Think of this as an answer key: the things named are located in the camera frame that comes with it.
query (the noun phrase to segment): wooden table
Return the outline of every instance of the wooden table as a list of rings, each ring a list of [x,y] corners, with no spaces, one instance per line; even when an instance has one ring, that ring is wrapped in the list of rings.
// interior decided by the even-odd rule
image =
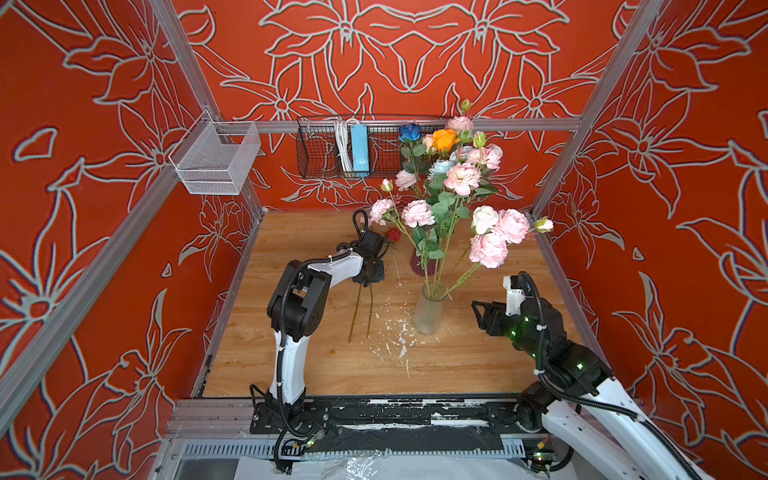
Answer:
[[[456,232],[447,266],[468,245],[468,220]],[[206,397],[248,396],[252,382],[262,390],[269,388],[275,341],[266,305],[286,265],[294,259],[326,257],[338,243],[355,238],[349,211],[265,216],[208,377]],[[384,257],[386,279],[372,287],[369,336],[369,289],[362,289],[351,343],[359,285],[347,281],[331,289],[323,321],[309,344],[304,376],[308,395],[522,391],[535,381],[533,360],[513,349],[508,339],[478,329],[470,307],[473,300],[504,302],[502,277],[521,270],[531,274],[541,295],[563,313],[568,337],[581,342],[532,238],[512,247],[498,269],[477,270],[447,300],[440,330],[422,336],[411,325],[424,284],[410,269],[412,252],[404,237]],[[454,278],[469,266],[465,259]]]

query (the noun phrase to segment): white cable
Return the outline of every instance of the white cable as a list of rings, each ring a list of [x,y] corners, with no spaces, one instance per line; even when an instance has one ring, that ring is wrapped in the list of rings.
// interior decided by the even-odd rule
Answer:
[[[347,146],[349,144],[349,130],[350,124],[360,123],[355,118],[350,118],[344,121],[341,118],[337,118],[333,121],[333,130],[336,133],[336,146],[339,148],[339,157],[341,158],[341,167],[345,172],[351,172],[354,170],[352,161],[349,159],[349,153]]]

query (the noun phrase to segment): wire basket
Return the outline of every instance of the wire basket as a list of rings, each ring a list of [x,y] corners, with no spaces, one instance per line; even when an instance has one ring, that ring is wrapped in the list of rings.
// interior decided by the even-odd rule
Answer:
[[[191,194],[238,195],[248,178],[261,148],[256,124],[251,122],[245,134],[232,135],[219,133],[223,123],[204,112],[169,155]]]
[[[296,136],[296,162],[303,178],[385,178],[394,177],[406,159],[400,153],[400,127],[414,120],[361,121],[368,127],[369,170],[347,171],[342,166],[336,130],[332,121],[299,119]],[[445,119],[422,119],[423,134],[431,134],[445,124]],[[347,154],[352,158],[352,142],[347,134]]]

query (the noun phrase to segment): white wire basket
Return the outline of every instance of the white wire basket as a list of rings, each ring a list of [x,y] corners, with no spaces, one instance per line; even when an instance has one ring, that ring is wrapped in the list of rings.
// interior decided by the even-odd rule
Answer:
[[[225,123],[213,121],[203,112],[169,155],[191,194],[238,195],[248,178],[261,148],[259,131],[251,122],[245,134],[219,133]]]

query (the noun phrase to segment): red wallpaper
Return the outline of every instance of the red wallpaper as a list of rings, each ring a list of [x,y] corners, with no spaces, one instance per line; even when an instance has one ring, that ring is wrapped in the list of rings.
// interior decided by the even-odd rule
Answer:
[[[144,478],[253,225],[178,184],[0,442],[0,476]]]
[[[578,116],[638,2],[174,4],[223,115],[290,121],[450,115],[463,98],[484,118]],[[566,137],[510,137],[515,140],[502,144],[503,182],[522,196],[515,204],[523,207],[533,202],[535,184],[555,158],[552,148]],[[251,181],[262,204],[273,208],[358,207],[378,186],[377,180],[301,179],[289,135],[264,135],[263,149]]]
[[[768,475],[766,27],[666,2],[550,205],[618,377],[715,478]]]
[[[0,374],[200,113],[145,0],[5,4]],[[0,441],[0,477],[147,474],[252,224],[176,187]]]

